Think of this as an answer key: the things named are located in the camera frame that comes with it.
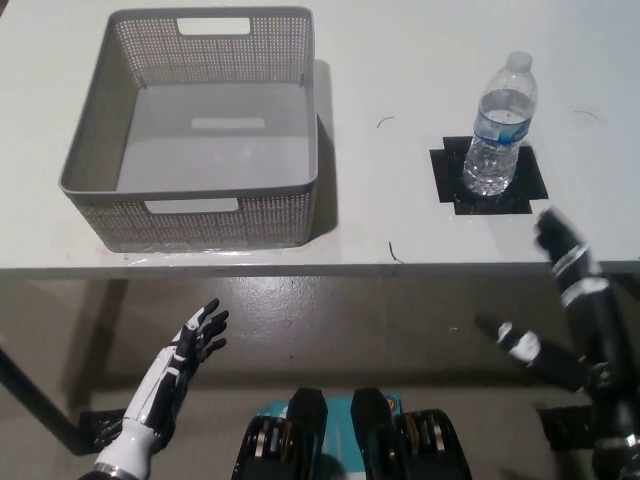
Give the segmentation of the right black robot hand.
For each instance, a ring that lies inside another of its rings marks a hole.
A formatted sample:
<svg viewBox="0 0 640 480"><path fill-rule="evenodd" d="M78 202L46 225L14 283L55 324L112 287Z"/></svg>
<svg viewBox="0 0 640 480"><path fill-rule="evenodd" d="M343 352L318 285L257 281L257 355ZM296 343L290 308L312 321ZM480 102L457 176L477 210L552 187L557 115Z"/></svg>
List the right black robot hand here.
<svg viewBox="0 0 640 480"><path fill-rule="evenodd" d="M610 281L587 243L557 210L540 214L536 229L536 242L549 260L577 351L494 315L478 315L476 325L540 379L587 393L598 449L637 447L639 372Z"/></svg>

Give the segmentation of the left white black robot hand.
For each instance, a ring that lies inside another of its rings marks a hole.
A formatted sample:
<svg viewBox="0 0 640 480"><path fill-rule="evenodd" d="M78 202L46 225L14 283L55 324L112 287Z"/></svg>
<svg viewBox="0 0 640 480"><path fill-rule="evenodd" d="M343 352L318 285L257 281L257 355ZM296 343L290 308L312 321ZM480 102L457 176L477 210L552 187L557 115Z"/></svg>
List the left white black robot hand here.
<svg viewBox="0 0 640 480"><path fill-rule="evenodd" d="M189 382L226 344L221 334L229 312L218 307L217 298L201 307L160 350L125 410L120 434L99 453L86 479L150 477L153 456L173 437Z"/></svg>

